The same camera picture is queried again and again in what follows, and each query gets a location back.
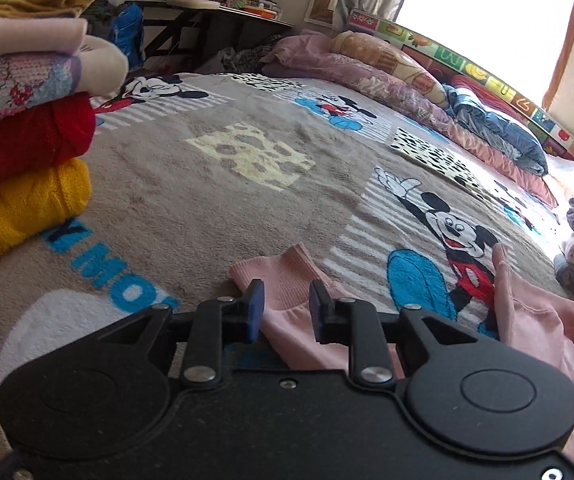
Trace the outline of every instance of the yellow knit sweater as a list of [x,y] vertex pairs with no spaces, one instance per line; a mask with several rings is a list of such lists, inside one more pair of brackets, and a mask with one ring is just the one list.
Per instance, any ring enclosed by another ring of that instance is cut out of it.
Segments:
[[86,164],[13,176],[0,184],[0,254],[84,211],[92,188]]

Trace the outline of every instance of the mickey mouse print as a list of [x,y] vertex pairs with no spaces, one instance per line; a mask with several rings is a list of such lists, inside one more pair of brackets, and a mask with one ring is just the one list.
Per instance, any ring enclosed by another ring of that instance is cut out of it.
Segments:
[[274,95],[306,108],[341,130],[356,132],[381,142],[385,142],[391,133],[391,122],[388,119],[363,108],[349,97],[317,88],[288,90]]
[[[488,208],[466,190],[417,167],[411,175],[374,169],[323,266],[380,311],[420,304],[497,337],[492,248],[511,239],[476,219]],[[516,265],[513,251],[508,260]]]
[[96,127],[115,130],[188,110],[220,106],[231,100],[189,85],[173,74],[129,79],[113,98],[94,98],[92,103],[96,106]]

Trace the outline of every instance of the dalmatian spot pattern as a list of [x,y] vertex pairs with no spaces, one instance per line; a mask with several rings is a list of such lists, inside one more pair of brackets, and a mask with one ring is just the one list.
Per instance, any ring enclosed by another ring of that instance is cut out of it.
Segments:
[[487,200],[481,193],[484,192],[482,184],[469,171],[464,162],[455,158],[451,153],[433,146],[425,140],[404,131],[402,128],[396,130],[390,146],[408,158],[460,184],[480,200]]
[[291,79],[278,79],[266,77],[261,74],[219,74],[230,78],[237,83],[246,84],[252,88],[257,88],[265,92],[277,92],[279,90],[289,90],[292,88],[302,88],[305,85],[292,81]]
[[284,142],[269,140],[266,133],[245,123],[187,142],[219,160],[232,173],[276,191],[287,189],[315,166],[304,153]]

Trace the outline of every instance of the colorful headboard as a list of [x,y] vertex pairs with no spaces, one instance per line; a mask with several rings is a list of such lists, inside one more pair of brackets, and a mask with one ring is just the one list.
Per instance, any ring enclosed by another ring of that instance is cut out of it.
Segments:
[[547,153],[574,160],[573,135],[538,105],[466,57],[412,30],[359,9],[352,10],[347,27],[355,32],[366,32],[400,48],[442,83],[447,83],[454,75],[462,74],[484,85],[522,114],[522,122],[538,138]]

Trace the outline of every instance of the circular cover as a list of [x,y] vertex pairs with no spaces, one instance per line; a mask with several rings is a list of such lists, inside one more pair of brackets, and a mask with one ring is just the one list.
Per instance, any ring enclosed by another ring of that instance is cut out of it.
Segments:
[[96,458],[160,420],[167,378],[134,347],[59,353],[18,368],[0,386],[0,423],[14,445],[61,459]]
[[406,390],[412,416],[440,440],[481,454],[523,455],[563,442],[574,427],[574,385],[554,367],[506,349],[521,358],[445,351],[430,359]]

